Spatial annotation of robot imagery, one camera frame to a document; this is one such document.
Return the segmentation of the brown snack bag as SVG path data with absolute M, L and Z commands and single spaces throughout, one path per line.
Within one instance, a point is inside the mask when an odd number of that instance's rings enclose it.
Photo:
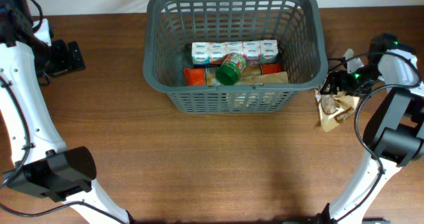
M 319 110 L 321 128 L 325 132 L 332 131 L 352 117 L 360 101 L 359 97 L 347 95 L 344 91 L 338 92 L 336 95 L 321 95 L 319 87 L 313 91 Z

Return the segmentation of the clear bag of bread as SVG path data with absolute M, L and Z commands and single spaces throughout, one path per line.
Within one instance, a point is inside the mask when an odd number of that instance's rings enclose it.
M 235 85 L 258 85 L 258 84 L 288 84 L 288 73 L 277 72 L 259 76 L 242 77 Z

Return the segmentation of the tissue pack multipack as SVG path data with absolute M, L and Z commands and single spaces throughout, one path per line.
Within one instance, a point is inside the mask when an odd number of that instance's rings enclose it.
M 277 40 L 193 42 L 191 59 L 195 68 L 217 67 L 230 53 L 244 56 L 248 65 L 272 64 L 277 60 Z

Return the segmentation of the green lid jar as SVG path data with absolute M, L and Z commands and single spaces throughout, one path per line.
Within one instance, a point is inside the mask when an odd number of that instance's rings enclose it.
M 217 80 L 223 85 L 235 85 L 246 68 L 243 55 L 230 53 L 215 73 Z

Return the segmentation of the grey plastic basket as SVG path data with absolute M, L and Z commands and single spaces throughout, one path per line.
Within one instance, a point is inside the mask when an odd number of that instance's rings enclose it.
M 280 110 L 328 72 L 316 0 L 150 0 L 143 74 L 187 113 Z M 282 83 L 221 85 L 215 70 L 227 54 L 249 64 L 278 64 Z

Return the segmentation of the orange cracker package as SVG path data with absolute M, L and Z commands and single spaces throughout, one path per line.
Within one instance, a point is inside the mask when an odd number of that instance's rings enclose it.
M 187 86 L 197 85 L 221 85 L 216 79 L 215 74 L 218 67 L 212 68 L 185 68 L 184 76 Z M 248 65 L 244 72 L 241 74 L 242 77 L 249 76 L 261 76 L 282 72 L 281 65 L 275 64 L 256 64 Z

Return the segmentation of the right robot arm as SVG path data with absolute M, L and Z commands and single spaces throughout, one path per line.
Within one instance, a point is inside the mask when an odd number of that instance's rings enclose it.
M 370 41 L 361 56 L 345 54 L 343 66 L 331 68 L 317 95 L 346 94 L 360 98 L 354 118 L 379 91 L 387 95 L 363 132 L 354 131 L 365 152 L 341 195 L 317 214 L 312 223 L 363 223 L 364 216 L 385 184 L 411 161 L 423 156 L 423 78 L 414 48 L 383 33 Z

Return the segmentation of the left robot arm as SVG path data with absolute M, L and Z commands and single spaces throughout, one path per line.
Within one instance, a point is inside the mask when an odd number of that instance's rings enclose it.
M 14 164 L 2 186 L 71 207 L 90 223 L 132 223 L 97 181 L 90 151 L 68 148 L 50 118 L 41 87 L 85 64 L 76 42 L 54 40 L 45 18 L 33 21 L 31 1 L 1 0 L 1 116 Z

